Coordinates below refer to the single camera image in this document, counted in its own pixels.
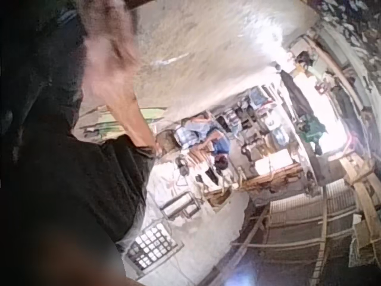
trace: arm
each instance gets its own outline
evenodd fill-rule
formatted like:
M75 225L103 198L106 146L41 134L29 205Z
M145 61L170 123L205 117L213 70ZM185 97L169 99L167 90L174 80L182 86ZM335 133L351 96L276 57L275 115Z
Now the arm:
M225 135L219 130L213 131L212 133L209 134L209 136L205 139L205 141L199 145L199 149L205 148L205 146L207 146L210 142L214 140L218 140L224 136Z
M133 90L137 70L133 29L123 1L91 2L80 7L87 31L83 89L102 100L136 147L155 148L155 138Z
M119 104L108 104L111 114L122 125L136 147L155 148L154 135L140 112L135 96L132 99L122 99Z

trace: hand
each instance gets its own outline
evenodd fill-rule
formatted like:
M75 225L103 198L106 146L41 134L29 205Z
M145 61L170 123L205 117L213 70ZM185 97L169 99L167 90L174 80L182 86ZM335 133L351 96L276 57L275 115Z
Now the hand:
M85 39L85 94L95 95L114 106L134 100L133 78L137 52L130 14L122 0L79 1Z
M203 143L200 143L200 144L194 146L193 148L194 148L194 150L199 151L199 150L204 149L204 148L205 148L205 145L204 145Z

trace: plaid shirt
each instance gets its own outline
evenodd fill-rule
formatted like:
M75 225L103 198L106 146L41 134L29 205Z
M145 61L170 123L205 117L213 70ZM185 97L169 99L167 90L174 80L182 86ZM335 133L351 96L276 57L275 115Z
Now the plaid shirt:
M190 131L184 127L177 128L174 137L182 149L188 149L200 142L200 138L196 132Z

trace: blue shirt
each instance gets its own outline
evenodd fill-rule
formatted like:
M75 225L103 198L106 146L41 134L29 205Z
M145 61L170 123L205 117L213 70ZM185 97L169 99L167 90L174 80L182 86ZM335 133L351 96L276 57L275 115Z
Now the blue shirt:
M221 137L218 140L213 140L213 154L228 154L230 151L230 141L226 138L226 136Z

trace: bright light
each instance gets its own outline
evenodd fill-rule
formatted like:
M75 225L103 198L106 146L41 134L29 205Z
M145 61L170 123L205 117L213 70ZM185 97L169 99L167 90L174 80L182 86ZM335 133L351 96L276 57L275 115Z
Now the bright light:
M280 150L277 153L270 154L255 162L255 169L259 175L265 175L271 171L284 168L292 164L292 159L287 149Z
M327 95L320 95L316 91L316 78L314 76L307 78L305 74L300 73L294 78L294 81L307 98L314 110L315 116L326 126L327 133L319 140L323 153L343 147L348 139L348 135L345 132L343 124L336 117Z

